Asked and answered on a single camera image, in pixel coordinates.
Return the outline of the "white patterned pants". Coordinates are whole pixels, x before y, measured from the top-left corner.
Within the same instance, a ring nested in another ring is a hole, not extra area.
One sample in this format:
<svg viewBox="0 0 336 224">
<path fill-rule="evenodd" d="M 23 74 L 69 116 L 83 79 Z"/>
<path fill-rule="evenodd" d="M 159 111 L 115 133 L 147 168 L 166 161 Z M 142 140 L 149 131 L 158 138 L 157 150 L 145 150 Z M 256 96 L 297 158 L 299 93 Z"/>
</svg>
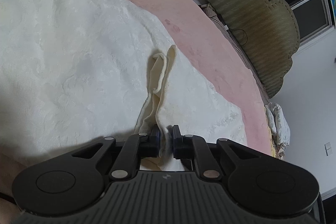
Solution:
<svg viewBox="0 0 336 224">
<path fill-rule="evenodd" d="M 102 136 L 161 131 L 144 170 L 183 170 L 170 129 L 245 145 L 216 92 L 159 19 L 128 0 L 1 0 L 1 153 L 29 166 Z"/>
</svg>

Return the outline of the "crumpled white bedding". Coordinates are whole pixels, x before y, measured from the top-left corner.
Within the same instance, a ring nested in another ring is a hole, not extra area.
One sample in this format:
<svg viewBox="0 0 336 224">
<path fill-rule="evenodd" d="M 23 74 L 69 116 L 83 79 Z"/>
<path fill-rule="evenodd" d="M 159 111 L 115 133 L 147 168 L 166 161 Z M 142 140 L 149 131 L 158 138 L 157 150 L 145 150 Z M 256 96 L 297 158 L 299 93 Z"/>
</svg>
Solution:
<svg viewBox="0 0 336 224">
<path fill-rule="evenodd" d="M 290 128 L 285 119 L 281 106 L 277 103 L 265 105 L 265 114 L 268 122 L 269 133 L 271 134 L 272 156 L 283 160 L 285 150 L 290 145 Z"/>
</svg>

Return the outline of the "pink bed sheet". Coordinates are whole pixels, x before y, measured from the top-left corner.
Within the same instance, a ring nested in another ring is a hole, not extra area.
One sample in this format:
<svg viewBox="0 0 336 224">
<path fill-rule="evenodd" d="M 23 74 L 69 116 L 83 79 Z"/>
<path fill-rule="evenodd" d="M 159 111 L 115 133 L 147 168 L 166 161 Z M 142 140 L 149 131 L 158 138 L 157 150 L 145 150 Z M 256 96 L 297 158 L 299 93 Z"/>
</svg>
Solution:
<svg viewBox="0 0 336 224">
<path fill-rule="evenodd" d="M 193 0 L 128 0 L 156 16 L 191 65 L 242 114 L 245 145 L 270 154 L 264 103 L 252 72 Z M 11 195 L 15 176 L 26 165 L 1 153 L 1 192 Z"/>
</svg>

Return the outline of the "olive tufted headboard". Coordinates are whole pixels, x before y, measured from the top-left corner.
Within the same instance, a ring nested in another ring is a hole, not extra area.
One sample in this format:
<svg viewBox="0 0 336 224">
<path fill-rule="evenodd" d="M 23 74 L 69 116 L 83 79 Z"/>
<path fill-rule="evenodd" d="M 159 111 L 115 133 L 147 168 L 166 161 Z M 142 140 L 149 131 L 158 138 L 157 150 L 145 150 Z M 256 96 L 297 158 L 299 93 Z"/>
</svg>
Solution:
<svg viewBox="0 0 336 224">
<path fill-rule="evenodd" d="M 299 27 L 284 0 L 206 0 L 233 32 L 268 97 L 282 88 L 300 43 Z"/>
</svg>

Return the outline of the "white wall switch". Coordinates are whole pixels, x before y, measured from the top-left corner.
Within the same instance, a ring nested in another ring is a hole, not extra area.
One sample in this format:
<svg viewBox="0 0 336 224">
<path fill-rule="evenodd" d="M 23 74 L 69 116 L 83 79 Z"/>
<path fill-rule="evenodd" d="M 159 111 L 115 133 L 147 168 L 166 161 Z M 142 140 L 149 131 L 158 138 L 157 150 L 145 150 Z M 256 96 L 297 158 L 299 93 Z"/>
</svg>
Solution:
<svg viewBox="0 0 336 224">
<path fill-rule="evenodd" d="M 331 146 L 330 142 L 325 144 L 325 152 L 326 152 L 327 156 L 330 156 L 330 155 L 333 154 L 333 149 L 332 149 L 332 146 Z"/>
</svg>

